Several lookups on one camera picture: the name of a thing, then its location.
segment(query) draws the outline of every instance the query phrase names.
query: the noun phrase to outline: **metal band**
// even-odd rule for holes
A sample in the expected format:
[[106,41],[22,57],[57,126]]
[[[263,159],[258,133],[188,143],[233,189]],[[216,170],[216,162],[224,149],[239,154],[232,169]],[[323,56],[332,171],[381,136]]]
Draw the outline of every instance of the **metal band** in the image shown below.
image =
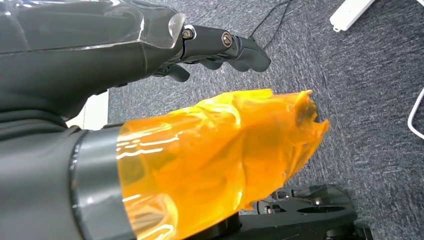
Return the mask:
[[72,208],[86,240],[136,238],[122,202],[116,160],[119,132],[120,127],[91,131],[75,149]]

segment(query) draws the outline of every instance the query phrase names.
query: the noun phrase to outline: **white panel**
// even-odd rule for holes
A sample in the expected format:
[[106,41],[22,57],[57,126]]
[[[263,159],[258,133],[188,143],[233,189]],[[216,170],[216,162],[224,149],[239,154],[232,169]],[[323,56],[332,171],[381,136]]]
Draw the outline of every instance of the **white panel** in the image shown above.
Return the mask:
[[82,129],[99,130],[108,124],[108,106],[109,91],[93,95],[87,100],[79,115],[66,124],[69,127],[77,125]]

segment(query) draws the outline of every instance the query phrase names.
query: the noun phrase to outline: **white power strip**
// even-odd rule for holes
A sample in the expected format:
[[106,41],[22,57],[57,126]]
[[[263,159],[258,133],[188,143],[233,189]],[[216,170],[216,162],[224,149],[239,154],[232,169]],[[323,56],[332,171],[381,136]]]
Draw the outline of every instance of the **white power strip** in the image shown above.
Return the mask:
[[347,31],[375,0],[346,0],[330,17],[333,30]]

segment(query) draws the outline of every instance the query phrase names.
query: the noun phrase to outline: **white cable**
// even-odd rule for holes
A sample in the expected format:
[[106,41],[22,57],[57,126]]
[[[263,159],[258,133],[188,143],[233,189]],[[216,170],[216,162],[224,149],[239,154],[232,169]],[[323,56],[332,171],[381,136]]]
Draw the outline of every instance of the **white cable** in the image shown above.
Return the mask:
[[409,114],[408,117],[408,128],[409,130],[411,130],[415,135],[417,135],[418,137],[424,139],[424,135],[419,132],[417,129],[414,128],[414,126],[412,126],[412,120],[414,119],[415,113],[417,112],[418,107],[420,106],[421,100],[424,97],[424,88],[421,90],[421,93],[419,94],[418,98],[415,101],[415,104],[412,107],[411,113]]

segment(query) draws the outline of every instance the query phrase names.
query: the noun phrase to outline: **robotic finger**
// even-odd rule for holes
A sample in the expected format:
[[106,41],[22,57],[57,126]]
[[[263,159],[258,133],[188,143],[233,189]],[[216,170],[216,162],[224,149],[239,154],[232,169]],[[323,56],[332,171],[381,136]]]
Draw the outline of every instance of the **robotic finger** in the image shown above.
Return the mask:
[[190,74],[178,63],[202,64],[210,70],[218,70],[224,62],[234,69],[246,72],[264,72],[271,59],[253,40],[232,35],[219,28],[199,25],[186,25],[181,31],[182,54],[174,62],[161,66],[153,76],[170,76],[178,82],[185,82]]

